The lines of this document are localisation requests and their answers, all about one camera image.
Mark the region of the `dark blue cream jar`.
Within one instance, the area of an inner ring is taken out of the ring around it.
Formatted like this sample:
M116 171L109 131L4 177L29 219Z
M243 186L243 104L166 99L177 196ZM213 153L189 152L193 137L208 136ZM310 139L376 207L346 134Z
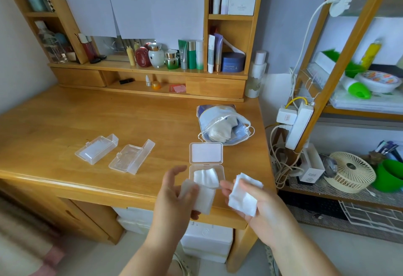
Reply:
M224 52L222 54L221 71L239 73L244 71L246 55L239 52Z

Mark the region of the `beige desk fan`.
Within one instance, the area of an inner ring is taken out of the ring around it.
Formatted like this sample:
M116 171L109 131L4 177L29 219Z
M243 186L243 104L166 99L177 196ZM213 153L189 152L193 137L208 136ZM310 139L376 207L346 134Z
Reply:
M348 152L336 151L330 154L336 161L337 172L334 178L325 181L345 193L359 193L376 180L374 169L365 160Z

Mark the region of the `white wall plug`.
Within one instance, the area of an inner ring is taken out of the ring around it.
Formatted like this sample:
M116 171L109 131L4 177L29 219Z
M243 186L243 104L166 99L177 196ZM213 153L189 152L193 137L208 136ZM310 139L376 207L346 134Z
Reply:
M329 14L331 17L338 17L350 8L352 0L328 0L330 4Z

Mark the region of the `single white cotton pad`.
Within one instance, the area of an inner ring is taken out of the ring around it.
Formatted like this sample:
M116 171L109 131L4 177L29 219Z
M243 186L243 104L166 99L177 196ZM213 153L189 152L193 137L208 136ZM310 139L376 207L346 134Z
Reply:
M201 214L209 215L215 197L216 192L215 189L206 187L202 184L186 179L181 184L181 189L178 198L182 199L192 189L192 187L196 185L199 187L199 190L198 190L198 196L194 202L192 210L200 212Z

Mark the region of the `purple cosmetic tube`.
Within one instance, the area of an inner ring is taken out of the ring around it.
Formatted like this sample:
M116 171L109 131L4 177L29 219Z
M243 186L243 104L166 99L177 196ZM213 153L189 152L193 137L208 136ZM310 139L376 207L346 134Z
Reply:
M221 72L222 63L222 49L223 49L223 39L221 34L215 33L215 45L214 45L214 70L216 72Z

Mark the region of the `green cosmetic tube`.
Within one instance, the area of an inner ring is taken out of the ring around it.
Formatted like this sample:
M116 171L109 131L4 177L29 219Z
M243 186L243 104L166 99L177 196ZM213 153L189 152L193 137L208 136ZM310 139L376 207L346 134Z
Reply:
M182 70L187 70L188 69L188 49L189 49L189 44L188 41L179 39L178 40L178 46L179 46L179 57L180 57L180 65Z

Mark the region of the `person's left forearm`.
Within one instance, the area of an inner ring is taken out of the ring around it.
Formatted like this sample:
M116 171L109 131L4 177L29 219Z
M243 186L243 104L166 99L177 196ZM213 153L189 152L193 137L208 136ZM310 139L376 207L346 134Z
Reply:
M174 253L179 239L149 232L144 243L118 276L184 276Z

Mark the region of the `wooden desk hutch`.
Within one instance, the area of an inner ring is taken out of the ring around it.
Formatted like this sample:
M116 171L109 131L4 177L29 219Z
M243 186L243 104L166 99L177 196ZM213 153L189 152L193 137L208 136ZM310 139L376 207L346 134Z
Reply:
M62 87L77 88L83 90L104 90L127 92L132 94L184 96L186 98L220 100L231 102L243 102L246 80L248 78L251 52L254 44L256 25L259 16L261 0L256 0L253 16L207 14L207 4L204 4L204 35L210 29L221 30L225 39L232 39L239 49L246 52L244 71L239 73L216 72L208 73L204 70L168 70L163 68L141 68L138 65L131 66L129 62L102 60L96 64L90 64L88 57L77 37L78 25L68 6L67 0L51 0L56 6L56 13L33 12L29 9L28 0L14 0L23 14L30 29L36 36L43 51L46 52L38 36L38 28L34 21L44 20L54 30L61 30L72 42L76 52L77 61L65 64L49 63L53 74ZM161 83L160 90L147 87L145 76L151 81ZM129 84L120 85L119 80L134 78ZM169 92L170 84L184 84L186 93Z

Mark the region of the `small clear plastic box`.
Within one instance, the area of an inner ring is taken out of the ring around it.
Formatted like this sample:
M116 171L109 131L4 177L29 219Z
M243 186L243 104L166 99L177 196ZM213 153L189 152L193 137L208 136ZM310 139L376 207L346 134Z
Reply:
M146 160L154 148L155 143L147 140L142 147L126 145L116 157L110 162L108 167L114 171L127 172L136 175L140 166Z
M107 137L98 136L76 151L75 155L90 165L94 165L113 151L118 146L118 141L119 138L114 134Z

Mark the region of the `bunch of white cotton pads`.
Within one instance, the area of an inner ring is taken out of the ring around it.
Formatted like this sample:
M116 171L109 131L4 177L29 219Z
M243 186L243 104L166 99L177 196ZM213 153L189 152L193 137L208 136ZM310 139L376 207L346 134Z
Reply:
M245 180L251 185L259 188L263 188L263 183L257 181L244 173L240 173L236 176L234 187L229 195L228 206L234 210L243 213L245 216L255 217L257 210L257 199L244 191L240 186L240 180Z

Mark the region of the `person's left hand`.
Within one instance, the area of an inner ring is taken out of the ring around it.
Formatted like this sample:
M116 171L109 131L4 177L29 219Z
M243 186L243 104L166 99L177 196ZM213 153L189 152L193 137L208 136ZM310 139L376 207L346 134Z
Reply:
M153 211L153 220L149 232L164 237L173 236L181 240L190 219L197 220L200 212L193 211L194 202L198 196L199 187L192 189L179 199L180 191L164 190L164 177Z

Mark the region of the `white cosmetic tube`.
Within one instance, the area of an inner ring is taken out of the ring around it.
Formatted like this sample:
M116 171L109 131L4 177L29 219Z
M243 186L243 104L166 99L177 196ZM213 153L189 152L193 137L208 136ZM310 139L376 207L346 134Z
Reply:
M208 36L208 73L214 72L214 55L215 55L215 36L209 35Z

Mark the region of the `white jar silver cap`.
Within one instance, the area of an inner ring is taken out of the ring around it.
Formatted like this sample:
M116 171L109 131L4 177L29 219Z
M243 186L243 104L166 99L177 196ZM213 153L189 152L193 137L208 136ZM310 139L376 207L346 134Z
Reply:
M151 65L154 68L162 68L165 64L164 50L162 49L161 43L149 43L147 45L148 48L148 56Z

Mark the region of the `stack of clear plastic folders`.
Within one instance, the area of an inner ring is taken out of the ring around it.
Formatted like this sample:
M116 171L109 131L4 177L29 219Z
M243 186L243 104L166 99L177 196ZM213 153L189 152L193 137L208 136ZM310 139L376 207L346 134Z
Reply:
M336 90L330 98L332 107L341 110L377 112L403 115L403 89L391 93L372 93L370 99L361 99L345 90Z

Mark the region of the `printed paper bowl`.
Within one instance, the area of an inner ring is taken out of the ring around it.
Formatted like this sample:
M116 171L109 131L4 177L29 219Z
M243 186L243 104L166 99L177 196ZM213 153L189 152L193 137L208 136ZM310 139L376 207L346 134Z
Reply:
M381 94L389 94L402 84L402 80L395 75L375 70L358 73L354 79L365 85L371 92Z

